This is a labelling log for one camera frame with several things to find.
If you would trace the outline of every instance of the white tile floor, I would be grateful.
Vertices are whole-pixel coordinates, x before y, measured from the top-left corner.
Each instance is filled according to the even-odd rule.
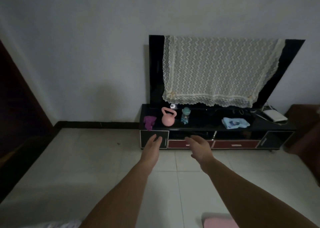
[[[0,204],[0,227],[84,218],[139,160],[138,130],[62,129]],[[282,150],[214,151],[230,169],[320,226],[320,188]],[[160,151],[137,227],[201,227],[203,213],[228,213],[190,151]]]

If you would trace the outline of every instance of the hand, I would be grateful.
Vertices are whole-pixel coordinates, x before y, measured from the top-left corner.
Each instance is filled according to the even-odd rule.
[[[154,141],[156,137],[156,134],[150,137],[142,151],[140,161],[138,162],[139,164],[142,164],[145,168],[147,168],[150,173],[158,161],[159,148],[162,142],[161,136],[158,137],[156,141]]]
[[[192,151],[191,157],[196,159],[201,169],[207,173],[206,164],[214,160],[209,143],[202,137],[196,135],[191,135],[191,138],[186,137],[185,140],[190,145],[189,148]]]

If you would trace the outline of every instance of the pink cloth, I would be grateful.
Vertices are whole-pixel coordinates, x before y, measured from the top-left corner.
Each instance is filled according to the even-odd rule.
[[[143,118],[143,122],[145,123],[145,127],[147,130],[152,130],[152,126],[155,124],[157,117],[154,116],[145,116]]]
[[[239,228],[232,218],[207,218],[203,223],[204,228]]]

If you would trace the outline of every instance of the drawer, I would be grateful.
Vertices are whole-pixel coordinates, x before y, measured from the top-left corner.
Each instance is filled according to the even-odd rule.
[[[214,141],[213,140],[208,140],[208,143],[210,145],[210,147],[213,145]],[[168,143],[168,149],[170,148],[184,148],[184,149],[188,149],[189,145],[187,144],[187,142],[185,140],[169,140]]]
[[[258,140],[216,140],[213,149],[250,149],[256,148]]]

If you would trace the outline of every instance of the white wall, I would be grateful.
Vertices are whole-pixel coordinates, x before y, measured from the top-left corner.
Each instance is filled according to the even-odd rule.
[[[149,34],[307,39],[270,96],[320,102],[320,0],[0,0],[1,39],[50,119],[137,121]]]

